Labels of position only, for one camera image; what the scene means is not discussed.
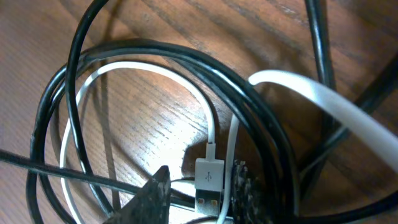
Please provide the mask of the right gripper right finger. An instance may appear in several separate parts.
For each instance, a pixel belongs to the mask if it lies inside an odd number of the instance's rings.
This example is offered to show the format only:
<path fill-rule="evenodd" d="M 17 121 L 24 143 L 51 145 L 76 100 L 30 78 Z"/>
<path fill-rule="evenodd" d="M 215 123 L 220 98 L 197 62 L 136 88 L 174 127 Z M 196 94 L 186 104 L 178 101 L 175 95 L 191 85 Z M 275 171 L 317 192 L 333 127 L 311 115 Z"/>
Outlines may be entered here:
<path fill-rule="evenodd" d="M 244 161 L 234 161 L 231 181 L 231 205 L 234 223 L 271 224 L 272 201 L 261 189 L 260 181 L 248 171 Z"/>

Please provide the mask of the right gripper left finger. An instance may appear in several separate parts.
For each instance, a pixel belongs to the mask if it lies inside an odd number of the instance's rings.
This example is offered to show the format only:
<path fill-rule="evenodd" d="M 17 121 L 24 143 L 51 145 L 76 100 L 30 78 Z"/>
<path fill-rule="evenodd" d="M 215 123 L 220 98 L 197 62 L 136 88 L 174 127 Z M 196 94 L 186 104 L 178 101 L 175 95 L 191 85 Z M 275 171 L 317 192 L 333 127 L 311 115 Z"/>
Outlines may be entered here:
<path fill-rule="evenodd" d="M 168 224 L 171 181 L 168 166 L 161 166 L 138 193 L 105 224 Z"/>

